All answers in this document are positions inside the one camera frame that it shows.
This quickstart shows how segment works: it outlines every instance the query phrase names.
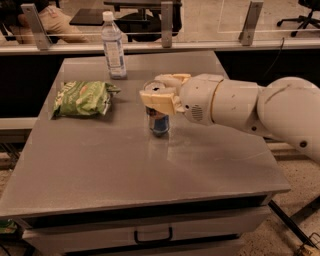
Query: desk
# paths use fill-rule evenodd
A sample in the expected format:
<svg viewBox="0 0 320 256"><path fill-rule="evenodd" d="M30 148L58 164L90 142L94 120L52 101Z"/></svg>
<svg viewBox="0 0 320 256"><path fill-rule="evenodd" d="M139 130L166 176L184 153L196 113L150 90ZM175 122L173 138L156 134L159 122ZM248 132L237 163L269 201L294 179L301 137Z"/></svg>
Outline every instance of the desk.
<svg viewBox="0 0 320 256"><path fill-rule="evenodd" d="M162 0L104 0L105 5L113 5L115 7L115 11L119 11L119 7L126 8L126 7L140 7L140 8L160 8ZM173 0L173 5L179 4L181 5L181 0Z"/></svg>
<svg viewBox="0 0 320 256"><path fill-rule="evenodd" d="M110 81L104 57L65 59L0 201L43 253L236 255L290 189L262 138L170 117L154 137L139 90L162 73L225 75L213 52L126 56L112 111L51 119L61 82Z"/></svg>

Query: drawer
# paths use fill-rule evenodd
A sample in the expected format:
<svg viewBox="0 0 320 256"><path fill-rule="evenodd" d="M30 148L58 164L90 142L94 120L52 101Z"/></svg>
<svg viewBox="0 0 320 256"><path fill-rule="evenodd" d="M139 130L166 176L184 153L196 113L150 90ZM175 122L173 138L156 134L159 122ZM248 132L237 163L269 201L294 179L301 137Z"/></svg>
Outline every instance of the drawer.
<svg viewBox="0 0 320 256"><path fill-rule="evenodd" d="M42 253L163 244L255 230L269 207L179 214L26 230L23 239Z"/></svg>
<svg viewBox="0 0 320 256"><path fill-rule="evenodd" d="M242 239L168 245L158 248L107 252L105 250L67 253L66 256L236 256L244 246Z"/></svg>

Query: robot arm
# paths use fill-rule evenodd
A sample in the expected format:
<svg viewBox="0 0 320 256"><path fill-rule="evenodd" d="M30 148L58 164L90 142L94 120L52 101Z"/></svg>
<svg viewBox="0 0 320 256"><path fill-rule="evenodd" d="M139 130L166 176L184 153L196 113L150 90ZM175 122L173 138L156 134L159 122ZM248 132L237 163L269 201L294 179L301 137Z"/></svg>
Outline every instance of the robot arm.
<svg viewBox="0 0 320 256"><path fill-rule="evenodd" d="M320 163L320 90L309 81L286 77L260 87L210 74L155 79L165 88L141 91L146 106L165 114L182 112L193 123L284 141Z"/></svg>

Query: plastic bag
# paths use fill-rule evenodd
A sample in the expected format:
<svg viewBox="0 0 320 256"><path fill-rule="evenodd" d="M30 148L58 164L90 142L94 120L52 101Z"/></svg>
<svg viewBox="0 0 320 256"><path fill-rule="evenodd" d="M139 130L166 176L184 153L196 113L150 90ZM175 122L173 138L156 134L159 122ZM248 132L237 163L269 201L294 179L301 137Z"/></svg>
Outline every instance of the plastic bag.
<svg viewBox="0 0 320 256"><path fill-rule="evenodd" d="M120 92L115 85L102 81L72 81L63 85L55 99L54 116L104 115L111 98Z"/></svg>

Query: water bottle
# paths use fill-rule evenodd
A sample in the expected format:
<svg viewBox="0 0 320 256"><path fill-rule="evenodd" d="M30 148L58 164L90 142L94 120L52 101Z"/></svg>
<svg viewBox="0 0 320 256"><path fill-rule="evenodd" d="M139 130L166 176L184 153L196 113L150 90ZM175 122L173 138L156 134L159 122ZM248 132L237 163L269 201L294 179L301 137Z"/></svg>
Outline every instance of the water bottle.
<svg viewBox="0 0 320 256"><path fill-rule="evenodd" d="M127 77L127 70L124 62L121 31L114 22L112 12L103 12L102 15L104 24L101 38L110 77L112 79L124 79Z"/></svg>

